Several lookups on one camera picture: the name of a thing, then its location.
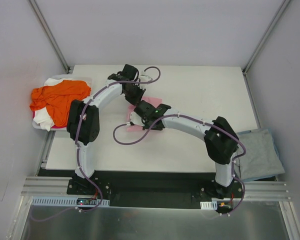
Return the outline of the pink t shirt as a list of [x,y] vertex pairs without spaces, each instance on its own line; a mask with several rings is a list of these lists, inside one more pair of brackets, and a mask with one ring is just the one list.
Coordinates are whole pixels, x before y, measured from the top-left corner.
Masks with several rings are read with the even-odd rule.
[[[157,108],[161,103],[162,99],[161,98],[156,98],[156,97],[142,97],[142,100],[148,102],[149,104],[153,105],[155,108]],[[132,104],[129,104],[127,107],[127,113],[128,112],[134,112],[135,106]],[[140,132],[143,130],[144,124],[142,123],[142,126],[139,125],[130,125],[127,127],[126,131],[127,132]]]

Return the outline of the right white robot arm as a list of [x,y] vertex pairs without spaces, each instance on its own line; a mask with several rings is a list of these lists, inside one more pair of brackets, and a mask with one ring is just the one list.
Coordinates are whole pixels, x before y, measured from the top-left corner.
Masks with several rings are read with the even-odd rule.
[[143,129],[174,129],[204,141],[206,151],[215,162],[215,178],[206,192],[225,198],[233,191],[234,177],[231,160],[238,149],[239,138],[228,123],[219,116],[215,120],[204,120],[185,115],[169,105],[161,103],[155,107],[142,100],[130,115],[132,122],[138,120]]

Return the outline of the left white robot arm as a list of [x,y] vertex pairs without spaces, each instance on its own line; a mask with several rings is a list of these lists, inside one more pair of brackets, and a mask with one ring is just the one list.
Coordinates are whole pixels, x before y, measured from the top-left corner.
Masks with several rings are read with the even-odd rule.
[[75,174],[82,178],[78,188],[86,195],[96,189],[96,182],[90,179],[95,167],[89,154],[89,144],[99,135],[100,111],[121,95],[124,95],[128,103],[136,106],[145,93],[145,89],[137,82],[138,77],[139,70],[126,64],[123,70],[107,78],[103,88],[84,100],[75,99],[70,104],[66,130],[76,145]]

